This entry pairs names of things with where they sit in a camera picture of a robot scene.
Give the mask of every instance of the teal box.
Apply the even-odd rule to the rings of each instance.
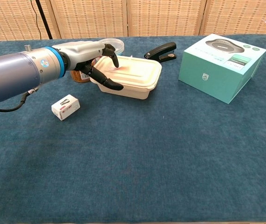
[[[211,34],[184,51],[178,79],[229,104],[254,76],[265,52]]]

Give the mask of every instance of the styrofoam container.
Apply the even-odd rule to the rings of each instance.
[[[123,85],[123,89],[115,91],[99,84],[94,79],[90,81],[98,84],[102,92],[116,94],[137,99],[146,99],[153,90],[160,77],[162,66],[159,62],[143,58],[117,56],[119,68],[116,69],[111,58],[102,57],[94,67],[107,78]]]

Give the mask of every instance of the blue ring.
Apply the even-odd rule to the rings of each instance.
[[[56,50],[54,50],[54,48],[52,47],[45,47],[46,49],[52,51],[55,56],[57,57],[58,61],[59,61],[59,65],[60,65],[60,75],[59,75],[59,78],[62,78],[64,76],[64,63],[63,63],[63,60],[62,60],[62,57],[60,56],[60,54],[58,54],[58,52]]]

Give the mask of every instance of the table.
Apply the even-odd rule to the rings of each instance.
[[[266,49],[266,35],[227,37]],[[0,113],[0,223],[265,222],[266,55],[227,105],[178,81],[183,50],[202,38],[120,38],[140,58],[177,44],[146,100],[67,72]],[[68,41],[0,42],[0,55]],[[68,94],[81,108],[60,121],[51,105]]]

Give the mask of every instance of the woven screen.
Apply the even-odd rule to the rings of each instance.
[[[35,11],[38,15],[38,25],[41,30],[41,38],[49,39],[47,31],[41,19],[38,7],[35,1],[32,1]],[[41,1],[44,8],[44,14],[47,18],[50,31],[53,38],[56,38],[54,29],[49,18],[46,3]],[[39,39],[35,13],[32,9],[30,0],[1,0],[0,1],[0,41],[5,40],[32,40]]]
[[[266,0],[208,0],[200,33],[266,34]]]
[[[125,0],[51,0],[62,38],[127,36]]]
[[[128,0],[129,35],[198,35],[205,2]]]

